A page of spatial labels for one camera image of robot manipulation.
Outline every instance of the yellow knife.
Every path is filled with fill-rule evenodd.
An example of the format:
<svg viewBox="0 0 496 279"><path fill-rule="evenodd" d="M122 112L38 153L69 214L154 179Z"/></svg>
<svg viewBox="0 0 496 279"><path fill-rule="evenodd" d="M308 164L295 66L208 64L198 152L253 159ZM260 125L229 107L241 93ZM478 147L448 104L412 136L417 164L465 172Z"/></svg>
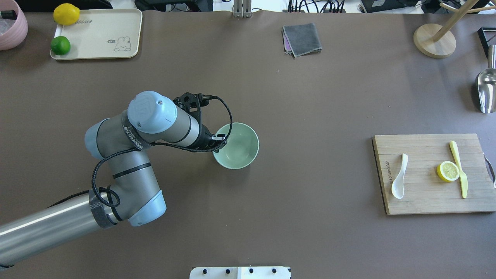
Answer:
<svg viewBox="0 0 496 279"><path fill-rule="evenodd" d="M462 171L462 164L460 162L460 154L458 153L458 145L454 141L449 142L449 147L451 148L451 153L453 153L453 157L455 158L455 163L460 170L460 185L462 187L462 197L464 199L467 198L468 191L468 179L465 172Z"/></svg>

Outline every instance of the folded towel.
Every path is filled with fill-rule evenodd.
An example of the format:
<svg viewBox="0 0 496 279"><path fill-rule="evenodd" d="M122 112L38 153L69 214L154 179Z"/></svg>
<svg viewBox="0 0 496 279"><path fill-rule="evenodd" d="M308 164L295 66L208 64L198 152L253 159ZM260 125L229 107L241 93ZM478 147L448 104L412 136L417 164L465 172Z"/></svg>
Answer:
<svg viewBox="0 0 496 279"><path fill-rule="evenodd" d="M314 23L282 27L284 49L295 57L322 50Z"/></svg>

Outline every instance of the green bowl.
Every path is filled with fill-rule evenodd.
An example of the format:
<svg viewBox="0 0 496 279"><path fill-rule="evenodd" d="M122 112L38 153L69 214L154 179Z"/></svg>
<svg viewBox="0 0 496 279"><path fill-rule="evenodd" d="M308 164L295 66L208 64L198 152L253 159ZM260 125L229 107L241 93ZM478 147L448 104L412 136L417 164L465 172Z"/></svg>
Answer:
<svg viewBox="0 0 496 279"><path fill-rule="evenodd" d="M216 135L227 134L228 131L229 124L220 128ZM255 160L258 147L258 136L255 131L246 124L235 122L226 145L218 153L214 152L214 158L225 168L241 169Z"/></svg>

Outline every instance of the knife handle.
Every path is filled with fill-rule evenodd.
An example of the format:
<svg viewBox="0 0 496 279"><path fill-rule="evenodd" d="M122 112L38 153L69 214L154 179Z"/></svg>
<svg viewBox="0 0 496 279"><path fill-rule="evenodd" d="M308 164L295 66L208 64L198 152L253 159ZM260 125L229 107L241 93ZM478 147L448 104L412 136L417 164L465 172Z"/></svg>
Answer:
<svg viewBox="0 0 496 279"><path fill-rule="evenodd" d="M462 170L462 164L460 162L460 154L458 153L458 145L454 140L449 142L449 147L451 148L451 153L453 153L453 157L455 158L455 164L458 166L460 171Z"/></svg>

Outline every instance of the lemon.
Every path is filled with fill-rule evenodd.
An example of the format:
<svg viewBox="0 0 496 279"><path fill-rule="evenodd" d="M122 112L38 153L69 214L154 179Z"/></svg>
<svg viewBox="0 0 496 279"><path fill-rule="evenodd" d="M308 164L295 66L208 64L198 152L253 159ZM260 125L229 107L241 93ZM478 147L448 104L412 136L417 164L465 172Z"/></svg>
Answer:
<svg viewBox="0 0 496 279"><path fill-rule="evenodd" d="M71 25L79 19L79 8L73 4L60 4L54 10L54 20L58 24Z"/></svg>
<svg viewBox="0 0 496 279"><path fill-rule="evenodd" d="M53 38L50 48L56 55L64 55L70 51L70 42L64 36Z"/></svg>
<svg viewBox="0 0 496 279"><path fill-rule="evenodd" d="M460 170L455 163L444 161L437 166L437 175L446 182L452 182L460 177Z"/></svg>

